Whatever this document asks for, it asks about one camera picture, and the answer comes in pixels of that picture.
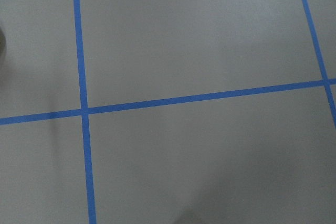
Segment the white mug with handle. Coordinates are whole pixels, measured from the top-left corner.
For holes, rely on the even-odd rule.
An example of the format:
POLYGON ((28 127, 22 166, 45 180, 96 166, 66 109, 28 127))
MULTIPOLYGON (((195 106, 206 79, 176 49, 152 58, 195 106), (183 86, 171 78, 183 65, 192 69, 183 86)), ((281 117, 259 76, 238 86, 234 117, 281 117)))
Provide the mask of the white mug with handle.
POLYGON ((6 38, 2 30, 0 30, 0 64, 2 66, 5 59, 6 38))

